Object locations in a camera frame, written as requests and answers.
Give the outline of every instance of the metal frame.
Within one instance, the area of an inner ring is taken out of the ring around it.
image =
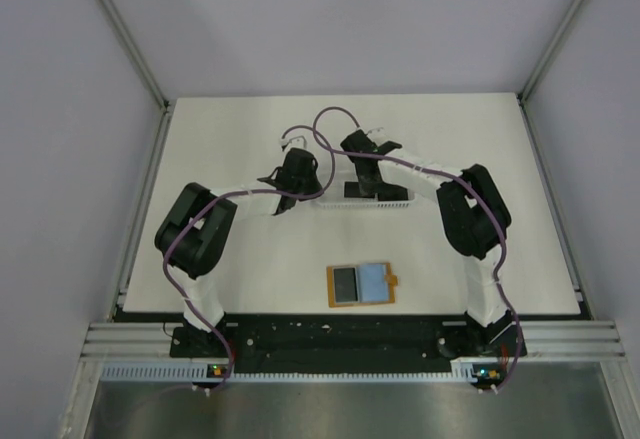
[[[111,298],[109,310],[123,294],[129,280],[135,251],[137,250],[142,224],[149,204],[151,191],[162,156],[172,110],[166,96],[147,65],[140,49],[113,0],[96,0],[105,19],[118,39],[123,51],[131,61],[149,94],[158,105],[162,117],[158,124],[153,147],[148,156],[147,167],[136,195],[136,206],[131,217],[128,237],[122,248],[117,269],[116,296]],[[538,63],[519,94],[522,117],[527,128],[531,147],[545,187],[545,193],[556,225],[561,247],[576,290],[584,291],[580,280],[578,261],[571,250],[570,237],[564,226],[564,215],[553,187],[550,169],[541,150],[534,123],[528,115],[527,101],[535,93],[554,59],[557,57],[577,18],[589,0],[572,0],[556,32],[549,41]],[[166,324],[169,334],[178,324]],[[620,427],[626,439],[640,439],[640,401],[634,380],[626,360],[620,337],[611,321],[525,321],[523,330],[529,355],[521,361],[532,362],[598,362],[601,364],[611,403],[615,409]],[[186,374],[184,379],[192,379],[189,374],[201,377],[202,367],[212,362],[226,364],[226,358],[210,358],[206,361],[192,359],[172,359],[169,357],[171,339],[165,334],[162,324],[142,323],[95,323],[91,324],[82,349],[80,361],[73,383],[72,395],[62,417],[58,437],[84,437],[91,407],[94,402],[98,382],[101,379],[140,380],[140,374],[158,380],[154,374]],[[239,377],[235,381],[376,381],[376,382],[429,382],[434,380],[468,380],[464,371],[470,363],[478,363],[478,358],[461,358],[452,376],[433,375],[376,375],[375,377],[312,377],[306,375],[269,375],[269,377]]]

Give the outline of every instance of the gray panel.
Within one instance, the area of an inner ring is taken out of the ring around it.
[[[522,366],[499,396],[453,384],[242,384],[209,399],[183,388],[125,416],[163,387],[102,384],[86,438],[621,437],[598,365]]]
[[[172,98],[517,91],[570,0],[114,0]]]
[[[0,428],[56,431],[158,112],[93,0],[0,0]]]
[[[591,0],[530,102],[588,299],[640,377],[640,0]]]

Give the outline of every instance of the wall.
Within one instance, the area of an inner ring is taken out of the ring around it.
[[[52,437],[159,115],[94,0],[0,0],[0,435]]]
[[[590,299],[640,379],[640,0],[592,0],[543,80],[532,121]]]
[[[114,0],[187,95],[518,91],[570,0]]]

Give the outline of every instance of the white table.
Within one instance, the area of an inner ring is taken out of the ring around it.
[[[452,167],[485,165],[513,224],[503,282],[520,313],[576,314],[573,285],[513,94],[187,98],[177,102],[128,288],[127,312],[179,312],[154,235],[191,181],[220,188],[249,183],[280,165],[282,132],[311,124],[329,105],[351,110],[368,130]],[[320,130],[335,147],[353,130],[338,112]],[[329,160],[310,138],[327,171]],[[352,167],[338,158],[338,168]],[[326,266],[390,261],[399,279],[393,305],[331,309]],[[277,217],[234,224],[216,270],[227,312],[459,314],[466,289],[460,257],[437,207],[422,198],[400,210],[323,210],[298,204]]]

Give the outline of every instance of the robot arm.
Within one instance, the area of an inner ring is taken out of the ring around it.
[[[299,137],[283,147],[283,165],[273,173],[251,184],[227,189],[208,190],[188,184],[174,203],[155,237],[155,246],[162,254],[167,250],[193,217],[216,197],[232,191],[280,190],[311,195],[321,190],[316,176],[318,163],[306,150],[306,141]],[[232,224],[253,216],[282,214],[291,209],[296,199],[276,194],[247,194],[220,199],[203,219],[182,239],[169,260],[172,276],[187,293],[190,302],[212,324],[224,315],[218,299],[214,268],[224,251]],[[198,329],[208,331],[193,312],[185,306],[185,319]]]
[[[470,203],[468,194],[459,184],[419,170],[443,171],[470,183],[494,213],[506,236],[511,216],[487,169],[474,165],[459,170],[427,162],[400,144],[389,141],[381,128],[366,134],[358,130],[349,135],[341,146],[347,152],[381,154],[416,166],[412,169],[389,160],[350,157],[363,196],[381,194],[388,185],[394,185],[414,191],[439,206],[447,239],[463,256],[468,291],[467,314],[483,329],[497,325],[501,330],[502,323],[509,321],[501,321],[507,315],[507,307],[492,277],[500,259],[499,240],[493,225],[480,206]]]

